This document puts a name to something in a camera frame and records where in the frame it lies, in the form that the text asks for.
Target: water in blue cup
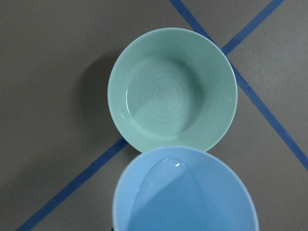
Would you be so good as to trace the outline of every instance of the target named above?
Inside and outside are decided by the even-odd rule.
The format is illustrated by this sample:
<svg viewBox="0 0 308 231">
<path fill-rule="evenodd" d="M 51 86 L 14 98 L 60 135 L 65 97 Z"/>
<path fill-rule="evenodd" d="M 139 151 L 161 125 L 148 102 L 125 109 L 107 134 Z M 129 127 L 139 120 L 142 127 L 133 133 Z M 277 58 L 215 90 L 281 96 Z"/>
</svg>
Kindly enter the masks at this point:
<svg viewBox="0 0 308 231">
<path fill-rule="evenodd" d="M 169 146 L 135 158 L 113 202 L 115 231 L 257 231 L 251 197 L 223 162 Z"/>
</svg>

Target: liquid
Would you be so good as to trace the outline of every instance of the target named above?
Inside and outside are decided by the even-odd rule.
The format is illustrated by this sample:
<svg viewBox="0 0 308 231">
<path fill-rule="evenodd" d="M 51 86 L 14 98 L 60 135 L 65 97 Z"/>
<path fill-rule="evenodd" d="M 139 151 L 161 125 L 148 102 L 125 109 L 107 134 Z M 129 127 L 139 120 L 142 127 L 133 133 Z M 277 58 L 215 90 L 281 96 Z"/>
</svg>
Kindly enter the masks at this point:
<svg viewBox="0 0 308 231">
<path fill-rule="evenodd" d="M 207 217 L 203 194 L 191 171 L 183 162 L 167 158 L 145 177 L 128 231 L 204 231 Z"/>
</svg>

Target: floor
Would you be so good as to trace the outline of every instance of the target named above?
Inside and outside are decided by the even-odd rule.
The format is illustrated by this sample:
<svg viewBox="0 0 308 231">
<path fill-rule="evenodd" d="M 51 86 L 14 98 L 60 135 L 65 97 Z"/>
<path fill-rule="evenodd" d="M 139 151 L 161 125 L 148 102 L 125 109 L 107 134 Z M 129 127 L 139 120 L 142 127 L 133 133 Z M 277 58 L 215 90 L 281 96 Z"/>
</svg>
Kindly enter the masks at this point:
<svg viewBox="0 0 308 231">
<path fill-rule="evenodd" d="M 227 56 L 238 107 L 208 152 L 242 179 L 260 230 L 308 231 L 306 0 L 1 1 L 0 230 L 110 231 L 117 180 L 139 154 L 108 110 L 117 56 L 145 32 L 194 20 L 223 48 L 268 4 Z"/>
</svg>

